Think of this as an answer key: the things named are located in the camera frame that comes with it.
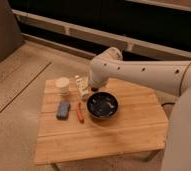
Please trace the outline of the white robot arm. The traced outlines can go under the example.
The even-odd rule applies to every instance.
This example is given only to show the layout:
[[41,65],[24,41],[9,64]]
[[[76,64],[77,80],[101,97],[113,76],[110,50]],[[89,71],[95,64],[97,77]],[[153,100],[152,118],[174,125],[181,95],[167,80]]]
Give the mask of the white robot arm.
[[170,114],[161,171],[191,171],[191,60],[124,61],[120,50],[111,47],[90,61],[89,84],[100,88],[110,78],[178,98]]

